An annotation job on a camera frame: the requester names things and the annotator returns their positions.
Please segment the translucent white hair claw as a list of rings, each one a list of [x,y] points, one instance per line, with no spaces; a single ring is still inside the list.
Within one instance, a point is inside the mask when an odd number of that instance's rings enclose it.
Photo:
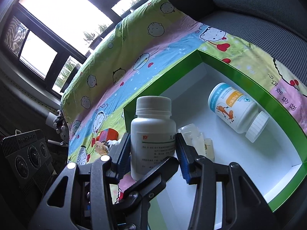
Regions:
[[[193,146],[198,155],[205,156],[211,161],[215,160],[213,142],[210,138],[204,138],[203,133],[194,124],[188,124],[178,129],[183,135],[187,145]]]

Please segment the orange cap carton bottle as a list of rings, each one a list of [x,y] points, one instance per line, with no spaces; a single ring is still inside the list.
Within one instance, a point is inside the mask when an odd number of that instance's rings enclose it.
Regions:
[[[103,143],[104,146],[110,147],[112,145],[111,141],[117,141],[118,136],[119,133],[116,130],[108,128],[103,131],[100,131],[100,133],[96,137],[96,140]]]

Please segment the pink translucent hair claw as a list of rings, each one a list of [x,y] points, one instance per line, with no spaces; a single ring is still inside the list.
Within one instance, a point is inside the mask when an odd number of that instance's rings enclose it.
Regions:
[[[110,145],[108,142],[96,141],[94,146],[95,146],[95,152],[98,153],[99,155],[108,155],[110,150]]]

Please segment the white medicine bottle red logo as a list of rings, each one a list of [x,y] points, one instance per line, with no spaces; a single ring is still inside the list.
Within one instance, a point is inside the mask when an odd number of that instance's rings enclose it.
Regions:
[[[171,99],[143,96],[136,101],[131,122],[131,177],[138,181],[175,152],[176,123]]]

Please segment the white bottle blue label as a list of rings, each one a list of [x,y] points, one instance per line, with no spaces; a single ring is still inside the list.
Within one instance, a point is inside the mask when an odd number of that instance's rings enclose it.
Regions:
[[[235,132],[255,142],[266,127],[269,116],[252,99],[226,83],[217,84],[209,94],[208,106]]]

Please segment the grey plush toy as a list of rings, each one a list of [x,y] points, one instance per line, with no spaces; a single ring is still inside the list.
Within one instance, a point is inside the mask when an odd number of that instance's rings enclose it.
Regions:
[[[69,128],[64,119],[64,115],[62,110],[57,111],[58,115],[53,120],[53,128],[56,133],[60,135],[62,142],[60,145],[68,145],[69,144]]]

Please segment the colourful cartoon bed sheet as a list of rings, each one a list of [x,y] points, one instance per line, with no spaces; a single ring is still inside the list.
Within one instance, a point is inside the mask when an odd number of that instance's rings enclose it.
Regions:
[[[306,74],[294,74],[275,51],[259,43],[192,19],[169,0],[150,0],[119,22],[64,92],[68,159],[76,160],[81,146],[92,149],[104,128],[123,133],[129,102],[162,90],[201,59],[248,89],[273,117],[286,117],[278,123],[302,163],[282,188],[266,194],[276,210],[306,177]]]

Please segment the dark grey sofa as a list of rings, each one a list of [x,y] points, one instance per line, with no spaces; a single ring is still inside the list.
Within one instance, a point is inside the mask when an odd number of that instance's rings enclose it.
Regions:
[[[306,9],[298,0],[169,0],[177,9],[260,47],[306,83]]]

